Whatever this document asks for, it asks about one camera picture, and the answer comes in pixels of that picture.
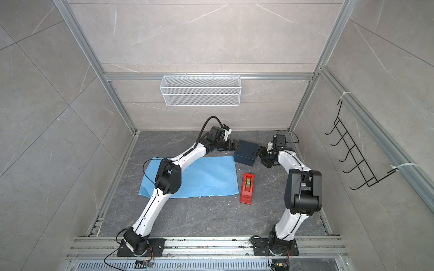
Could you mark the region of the dark navy gift box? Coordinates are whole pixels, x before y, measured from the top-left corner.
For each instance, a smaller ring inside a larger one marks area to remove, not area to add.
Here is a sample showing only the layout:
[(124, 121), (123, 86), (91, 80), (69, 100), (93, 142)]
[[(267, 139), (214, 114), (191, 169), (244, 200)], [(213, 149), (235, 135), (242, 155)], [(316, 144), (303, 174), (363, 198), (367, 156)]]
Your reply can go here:
[(258, 149), (259, 144), (240, 140), (238, 142), (238, 148), (234, 152), (234, 162), (250, 167), (254, 166)]

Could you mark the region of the light blue wrapping paper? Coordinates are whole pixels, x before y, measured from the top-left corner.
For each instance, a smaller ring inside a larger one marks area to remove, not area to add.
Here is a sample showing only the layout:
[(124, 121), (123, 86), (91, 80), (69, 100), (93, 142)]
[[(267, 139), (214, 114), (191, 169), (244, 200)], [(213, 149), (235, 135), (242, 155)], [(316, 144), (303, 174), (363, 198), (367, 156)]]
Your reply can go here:
[(173, 198), (231, 196), (239, 193), (234, 157), (203, 157), (182, 173), (182, 185)]

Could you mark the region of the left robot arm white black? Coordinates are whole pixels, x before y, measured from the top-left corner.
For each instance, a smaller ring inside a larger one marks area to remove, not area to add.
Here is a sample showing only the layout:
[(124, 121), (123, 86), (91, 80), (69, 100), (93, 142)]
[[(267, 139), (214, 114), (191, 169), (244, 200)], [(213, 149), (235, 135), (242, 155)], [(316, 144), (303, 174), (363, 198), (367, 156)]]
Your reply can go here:
[(161, 160), (149, 202), (137, 221), (123, 234), (123, 244), (134, 256), (145, 255), (150, 250), (148, 238), (152, 227), (165, 203), (180, 189), (182, 172), (209, 152), (236, 149), (237, 141), (228, 138), (231, 133), (231, 128), (226, 125), (214, 126), (210, 132), (199, 135), (195, 144), (188, 150), (174, 158)]

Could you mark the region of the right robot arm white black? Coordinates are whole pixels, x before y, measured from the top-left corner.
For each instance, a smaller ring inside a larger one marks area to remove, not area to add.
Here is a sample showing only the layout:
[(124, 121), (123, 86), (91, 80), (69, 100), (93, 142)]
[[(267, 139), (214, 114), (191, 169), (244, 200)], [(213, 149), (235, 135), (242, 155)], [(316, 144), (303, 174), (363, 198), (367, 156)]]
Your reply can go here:
[(294, 248), (295, 235), (302, 223), (322, 208), (322, 174), (310, 169), (287, 147), (283, 134), (275, 134), (267, 147), (257, 153), (267, 167), (282, 166), (288, 173), (284, 192), (285, 211), (269, 233), (269, 250), (282, 255)]

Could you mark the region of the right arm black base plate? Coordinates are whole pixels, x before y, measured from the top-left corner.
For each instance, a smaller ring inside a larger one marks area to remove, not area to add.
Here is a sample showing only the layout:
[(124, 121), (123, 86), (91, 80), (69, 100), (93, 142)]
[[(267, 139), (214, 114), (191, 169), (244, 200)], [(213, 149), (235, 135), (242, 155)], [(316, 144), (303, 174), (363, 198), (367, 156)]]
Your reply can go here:
[(295, 239), (283, 241), (252, 236), (249, 240), (253, 246), (255, 256), (298, 256), (300, 254)]

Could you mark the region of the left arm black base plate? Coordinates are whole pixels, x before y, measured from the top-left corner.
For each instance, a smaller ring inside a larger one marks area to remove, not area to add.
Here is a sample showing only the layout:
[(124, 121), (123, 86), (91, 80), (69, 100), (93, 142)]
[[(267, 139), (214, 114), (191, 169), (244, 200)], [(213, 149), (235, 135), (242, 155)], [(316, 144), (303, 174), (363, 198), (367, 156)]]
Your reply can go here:
[(150, 257), (152, 252), (153, 257), (155, 256), (161, 257), (165, 247), (165, 242), (166, 239), (164, 238), (148, 239), (145, 253), (142, 255), (136, 255), (127, 247), (127, 245), (125, 244), (125, 240), (123, 239), (116, 253), (116, 256), (117, 257)]

